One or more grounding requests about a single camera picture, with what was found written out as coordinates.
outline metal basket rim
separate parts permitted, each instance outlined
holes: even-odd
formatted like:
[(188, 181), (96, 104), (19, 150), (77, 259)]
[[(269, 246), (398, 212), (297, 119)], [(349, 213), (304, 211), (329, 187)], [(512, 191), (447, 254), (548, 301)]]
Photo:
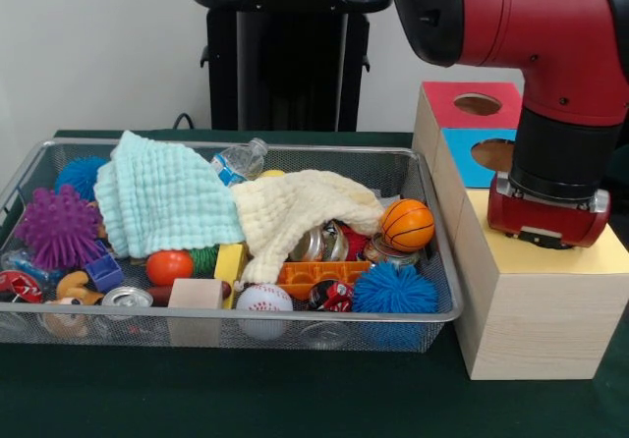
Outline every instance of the metal basket rim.
[[(115, 145), (118, 138), (78, 138), (56, 137), (43, 140), (36, 144), (22, 165), (11, 178), (4, 190), (0, 192), (0, 207), (4, 207), (16, 192), (20, 182), (33, 168), (42, 152), (51, 146), (63, 144), (80, 145)], [(190, 148), (228, 147), (234, 142), (219, 141), (178, 141), (160, 140), (181, 143)], [(179, 317), (208, 319), (251, 319), (251, 320), (298, 320), (298, 321), (338, 321), (338, 322), (386, 322), (386, 323), (443, 323), (455, 320), (463, 311), (463, 298), (458, 273), (454, 264), (452, 251), (443, 225), (441, 211), (436, 201), (436, 194), (429, 176), (428, 164), (423, 155), (409, 148), (379, 146), (334, 146), (334, 145), (295, 145), (270, 143), (269, 149), (296, 151), (335, 151), (353, 153), (387, 153), (406, 155), (417, 162), (425, 190), (425, 196), (434, 216), (435, 237), (439, 246), (439, 254), (445, 277), (450, 291), (452, 308), (441, 313), (358, 313), (358, 312), (308, 312), (308, 311), (247, 311), (236, 309), (197, 309), (173, 307), (110, 307), (93, 305), (59, 305), (29, 304), (0, 302), (0, 312), (16, 313), (59, 313), (85, 315), (132, 315), (142, 317)]]

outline baseball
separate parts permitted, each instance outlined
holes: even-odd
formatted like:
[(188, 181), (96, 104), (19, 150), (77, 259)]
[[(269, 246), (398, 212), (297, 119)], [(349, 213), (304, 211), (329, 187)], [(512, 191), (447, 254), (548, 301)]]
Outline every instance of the baseball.
[[(245, 289), (238, 298), (239, 310), (292, 311), (293, 302), (286, 292), (272, 284), (258, 284)], [(239, 320), (238, 325), (249, 337), (270, 341), (281, 337), (288, 324), (283, 320)]]

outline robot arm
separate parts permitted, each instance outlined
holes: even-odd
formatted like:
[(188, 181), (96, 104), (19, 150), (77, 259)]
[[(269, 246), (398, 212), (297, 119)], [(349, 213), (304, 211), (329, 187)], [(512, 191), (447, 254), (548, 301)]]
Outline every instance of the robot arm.
[[(597, 189), (629, 107), (629, 0), (395, 3), (423, 60), (522, 70), (513, 166), (506, 185), (492, 189), (489, 223), (517, 236), (533, 229), (560, 245), (591, 245), (608, 214)], [(524, 195), (518, 213), (497, 213), (509, 203), (492, 199), (514, 194)], [(584, 208), (589, 215), (578, 214), (583, 226), (570, 235), (553, 222), (556, 214), (547, 221), (533, 216), (545, 203), (548, 211), (565, 209), (561, 220)]]

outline white wall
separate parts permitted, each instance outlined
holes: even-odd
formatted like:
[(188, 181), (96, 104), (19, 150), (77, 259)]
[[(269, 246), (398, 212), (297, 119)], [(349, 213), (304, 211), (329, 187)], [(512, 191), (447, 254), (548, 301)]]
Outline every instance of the white wall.
[[(193, 0), (0, 0), (0, 186), (57, 129), (165, 128), (181, 111), (208, 127), (204, 17)], [(362, 131), (411, 131), (422, 80), (521, 81), (422, 63), (393, 7), (370, 20)]]

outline light blue towel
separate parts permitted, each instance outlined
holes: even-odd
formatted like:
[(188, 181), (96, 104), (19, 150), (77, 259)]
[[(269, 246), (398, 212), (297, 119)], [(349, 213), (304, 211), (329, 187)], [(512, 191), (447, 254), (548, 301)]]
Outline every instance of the light blue towel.
[(229, 189), (180, 143), (124, 132), (111, 161), (98, 170), (94, 192), (109, 243), (121, 256), (245, 239)]

